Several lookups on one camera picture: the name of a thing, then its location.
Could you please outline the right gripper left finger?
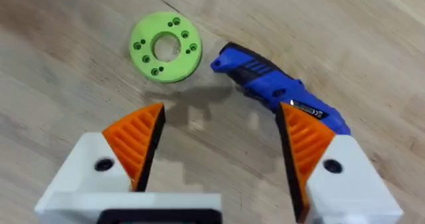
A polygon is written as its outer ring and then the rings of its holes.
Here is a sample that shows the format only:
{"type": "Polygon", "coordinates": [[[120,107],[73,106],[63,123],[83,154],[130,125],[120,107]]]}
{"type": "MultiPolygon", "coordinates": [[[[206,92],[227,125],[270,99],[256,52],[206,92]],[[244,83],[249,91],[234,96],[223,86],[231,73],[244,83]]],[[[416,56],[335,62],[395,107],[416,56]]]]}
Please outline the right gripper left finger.
{"type": "Polygon", "coordinates": [[[47,210],[54,197],[145,191],[165,124],[162,102],[140,108],[101,132],[87,132],[70,151],[35,205],[47,210]]]}

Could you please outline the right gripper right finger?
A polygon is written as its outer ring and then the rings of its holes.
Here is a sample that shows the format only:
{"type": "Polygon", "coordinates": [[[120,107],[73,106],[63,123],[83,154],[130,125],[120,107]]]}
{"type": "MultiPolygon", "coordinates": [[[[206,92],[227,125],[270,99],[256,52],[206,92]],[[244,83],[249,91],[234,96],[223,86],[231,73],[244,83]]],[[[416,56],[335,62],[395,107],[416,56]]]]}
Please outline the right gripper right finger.
{"type": "Polygon", "coordinates": [[[280,103],[276,124],[296,223],[398,223],[404,211],[350,135],[280,103]]]}

